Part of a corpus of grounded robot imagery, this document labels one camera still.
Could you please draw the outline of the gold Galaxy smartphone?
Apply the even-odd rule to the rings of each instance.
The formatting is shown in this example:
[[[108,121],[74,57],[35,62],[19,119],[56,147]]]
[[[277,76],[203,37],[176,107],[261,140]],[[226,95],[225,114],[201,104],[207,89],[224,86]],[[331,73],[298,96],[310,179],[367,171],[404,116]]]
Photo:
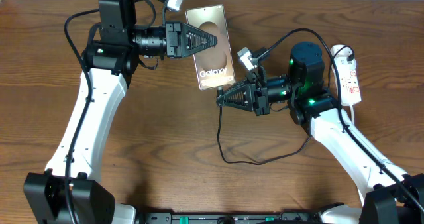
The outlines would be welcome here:
[[[223,5],[188,9],[187,22],[217,37],[217,44],[193,55],[200,90],[235,83],[233,58]]]

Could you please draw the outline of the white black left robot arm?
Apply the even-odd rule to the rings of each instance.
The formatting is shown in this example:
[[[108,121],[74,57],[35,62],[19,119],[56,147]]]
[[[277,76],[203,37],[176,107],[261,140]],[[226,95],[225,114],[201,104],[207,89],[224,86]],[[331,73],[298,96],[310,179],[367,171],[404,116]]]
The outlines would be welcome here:
[[[38,223],[142,223],[134,206],[117,202],[100,183],[105,143],[131,78],[147,58],[185,58],[212,48],[216,36],[183,22],[140,25],[135,4],[99,0],[100,20],[76,52],[82,73],[64,136],[41,174],[29,173],[24,194]]]

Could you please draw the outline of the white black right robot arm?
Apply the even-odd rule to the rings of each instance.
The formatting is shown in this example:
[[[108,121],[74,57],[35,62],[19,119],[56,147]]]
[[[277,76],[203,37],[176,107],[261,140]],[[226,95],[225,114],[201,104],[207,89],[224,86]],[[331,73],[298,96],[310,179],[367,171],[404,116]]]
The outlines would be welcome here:
[[[274,103],[286,102],[294,123],[320,142],[355,183],[362,206],[335,203],[317,211],[292,212],[277,223],[422,223],[423,175],[409,175],[385,157],[353,124],[346,111],[323,87],[325,70],[317,44],[300,42],[290,54],[286,75],[268,78],[251,53],[238,52],[248,73],[217,105],[267,115]]]

